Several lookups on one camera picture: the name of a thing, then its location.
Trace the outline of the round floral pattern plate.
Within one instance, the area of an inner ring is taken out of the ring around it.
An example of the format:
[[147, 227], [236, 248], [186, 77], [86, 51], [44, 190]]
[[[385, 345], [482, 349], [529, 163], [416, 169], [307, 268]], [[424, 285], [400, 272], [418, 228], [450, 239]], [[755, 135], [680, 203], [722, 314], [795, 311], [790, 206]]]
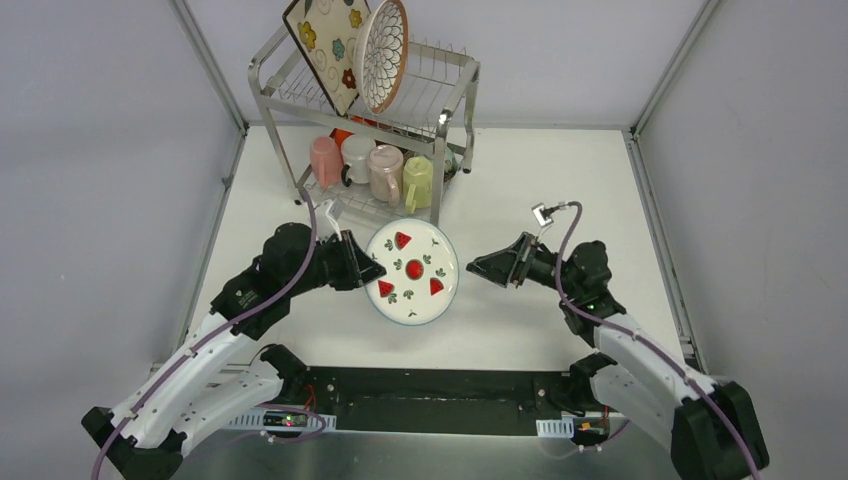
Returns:
[[382, 1], [363, 23], [354, 49], [359, 96], [374, 114], [387, 110], [405, 72], [409, 26], [402, 1]]

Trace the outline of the small clear glass cup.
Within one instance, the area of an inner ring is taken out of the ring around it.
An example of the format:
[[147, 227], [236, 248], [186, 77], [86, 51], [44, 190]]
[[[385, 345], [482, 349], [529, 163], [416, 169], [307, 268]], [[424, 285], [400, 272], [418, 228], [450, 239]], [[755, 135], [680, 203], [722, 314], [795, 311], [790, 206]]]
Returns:
[[343, 141], [340, 149], [344, 162], [341, 180], [345, 187], [369, 183], [368, 160], [376, 146], [373, 139], [359, 134], [351, 135]]

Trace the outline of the translucent pink glass mug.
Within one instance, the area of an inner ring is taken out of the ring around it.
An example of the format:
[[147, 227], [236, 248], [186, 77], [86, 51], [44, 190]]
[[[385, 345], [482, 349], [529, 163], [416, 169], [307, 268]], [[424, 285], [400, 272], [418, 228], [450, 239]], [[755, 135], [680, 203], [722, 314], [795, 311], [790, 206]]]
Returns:
[[367, 159], [372, 196], [392, 207], [400, 205], [404, 157], [395, 146], [383, 144], [372, 149]]

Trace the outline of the pink ceramic mug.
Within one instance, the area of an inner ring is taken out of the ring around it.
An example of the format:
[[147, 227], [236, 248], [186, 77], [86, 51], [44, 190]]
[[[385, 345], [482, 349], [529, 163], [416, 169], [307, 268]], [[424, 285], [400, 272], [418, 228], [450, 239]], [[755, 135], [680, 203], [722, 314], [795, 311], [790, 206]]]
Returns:
[[310, 166], [323, 189], [328, 189], [341, 181], [344, 162], [339, 146], [333, 138], [321, 136], [312, 141]]

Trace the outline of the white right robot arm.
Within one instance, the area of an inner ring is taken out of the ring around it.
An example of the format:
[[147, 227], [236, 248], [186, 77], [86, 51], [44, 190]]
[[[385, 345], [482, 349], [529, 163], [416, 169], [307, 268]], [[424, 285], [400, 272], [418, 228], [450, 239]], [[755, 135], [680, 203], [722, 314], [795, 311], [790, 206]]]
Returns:
[[601, 404], [624, 414], [669, 453], [680, 478], [744, 479], [769, 466], [750, 394], [672, 357], [640, 327], [609, 291], [603, 242], [581, 243], [560, 257], [524, 232], [466, 269], [502, 287], [532, 281], [562, 293], [569, 330], [595, 350], [571, 365], [569, 400], [583, 410]]

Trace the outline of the watermelon pattern round plate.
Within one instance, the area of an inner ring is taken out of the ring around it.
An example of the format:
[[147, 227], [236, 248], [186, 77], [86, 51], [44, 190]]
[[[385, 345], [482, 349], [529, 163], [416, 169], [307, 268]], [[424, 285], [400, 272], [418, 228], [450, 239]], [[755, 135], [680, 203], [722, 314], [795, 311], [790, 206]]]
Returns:
[[459, 286], [459, 263], [449, 238], [415, 218], [385, 224], [366, 248], [386, 273], [365, 287], [385, 318], [405, 326], [430, 323], [444, 314]]

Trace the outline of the pale yellow ceramic mug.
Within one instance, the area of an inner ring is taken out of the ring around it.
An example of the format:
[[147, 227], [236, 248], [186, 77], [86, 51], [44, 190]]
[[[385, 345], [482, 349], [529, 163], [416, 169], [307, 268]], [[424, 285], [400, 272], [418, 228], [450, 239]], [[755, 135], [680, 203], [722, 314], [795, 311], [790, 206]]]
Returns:
[[431, 206], [433, 175], [433, 164], [425, 156], [415, 156], [406, 162], [402, 200], [408, 214]]

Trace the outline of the square flower pattern plate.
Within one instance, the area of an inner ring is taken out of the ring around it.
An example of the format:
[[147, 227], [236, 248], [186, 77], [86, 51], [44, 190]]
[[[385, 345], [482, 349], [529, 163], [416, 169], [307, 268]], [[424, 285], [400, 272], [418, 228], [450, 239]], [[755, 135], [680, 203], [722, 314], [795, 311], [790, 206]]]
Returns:
[[332, 110], [344, 116], [358, 97], [354, 49], [371, 9], [364, 0], [296, 0], [282, 20]]

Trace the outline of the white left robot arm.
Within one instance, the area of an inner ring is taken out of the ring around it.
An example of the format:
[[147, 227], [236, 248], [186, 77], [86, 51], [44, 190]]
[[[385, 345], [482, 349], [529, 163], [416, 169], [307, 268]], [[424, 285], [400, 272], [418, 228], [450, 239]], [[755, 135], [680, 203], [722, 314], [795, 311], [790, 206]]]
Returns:
[[276, 399], [297, 402], [305, 365], [284, 346], [264, 348], [247, 371], [206, 387], [234, 354], [258, 340], [290, 312], [294, 297], [329, 286], [364, 287], [385, 268], [349, 230], [317, 238], [301, 223], [286, 223], [264, 242], [260, 255], [229, 280], [199, 329], [142, 387], [113, 408], [94, 407], [82, 419], [100, 450], [98, 478], [110, 461], [126, 479], [169, 479], [209, 435], [238, 414]]

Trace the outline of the mint green ceramic bowl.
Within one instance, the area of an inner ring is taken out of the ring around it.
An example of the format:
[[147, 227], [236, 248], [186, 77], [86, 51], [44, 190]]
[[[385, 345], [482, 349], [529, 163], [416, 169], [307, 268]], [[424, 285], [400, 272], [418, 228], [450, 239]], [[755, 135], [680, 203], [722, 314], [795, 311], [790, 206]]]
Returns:
[[444, 153], [443, 181], [445, 183], [450, 181], [456, 175], [458, 168], [455, 153], [450, 148], [446, 148]]

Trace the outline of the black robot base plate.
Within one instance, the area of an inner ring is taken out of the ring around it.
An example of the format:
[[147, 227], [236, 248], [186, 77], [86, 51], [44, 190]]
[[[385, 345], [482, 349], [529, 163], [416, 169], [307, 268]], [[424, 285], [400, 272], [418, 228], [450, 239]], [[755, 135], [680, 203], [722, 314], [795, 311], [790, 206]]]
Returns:
[[599, 412], [587, 384], [558, 371], [309, 367], [284, 388], [342, 431], [534, 436], [539, 420]]

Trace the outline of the stainless steel dish rack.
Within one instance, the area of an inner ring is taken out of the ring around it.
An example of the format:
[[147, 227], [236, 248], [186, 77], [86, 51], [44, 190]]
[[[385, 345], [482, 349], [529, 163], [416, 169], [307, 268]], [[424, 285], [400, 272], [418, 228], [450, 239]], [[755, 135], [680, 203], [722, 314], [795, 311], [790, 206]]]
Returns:
[[338, 199], [346, 212], [373, 223], [387, 223], [406, 214], [373, 197], [365, 185], [322, 188], [307, 159], [296, 160], [283, 142], [274, 116], [287, 114], [337, 131], [368, 136], [411, 154], [442, 156], [452, 151], [458, 169], [472, 169], [475, 130], [473, 116], [481, 64], [465, 51], [411, 42], [410, 57], [401, 77], [399, 94], [389, 108], [373, 113], [356, 100], [347, 116], [337, 115], [306, 60], [298, 51], [288, 53], [267, 76], [261, 69], [280, 46], [292, 46], [293, 37], [279, 27], [251, 59], [247, 78], [250, 92], [266, 127], [277, 161], [294, 202], [305, 190], [315, 202]]

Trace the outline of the orange plastic bowl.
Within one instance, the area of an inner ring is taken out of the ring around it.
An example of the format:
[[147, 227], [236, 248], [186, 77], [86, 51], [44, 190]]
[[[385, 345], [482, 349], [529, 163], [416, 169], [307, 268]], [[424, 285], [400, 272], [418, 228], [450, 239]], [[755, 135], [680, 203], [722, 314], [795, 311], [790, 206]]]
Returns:
[[[353, 116], [353, 117], [351, 117], [351, 120], [354, 121], [355, 123], [368, 125], [368, 126], [376, 126], [377, 125], [377, 123], [375, 121], [370, 120], [370, 119], [365, 119], [365, 118], [359, 117], [359, 116]], [[353, 132], [347, 131], [347, 130], [340, 130], [338, 128], [335, 128], [330, 133], [330, 137], [334, 140], [334, 142], [336, 143], [338, 148], [341, 148], [344, 141], [352, 135], [353, 135]]]

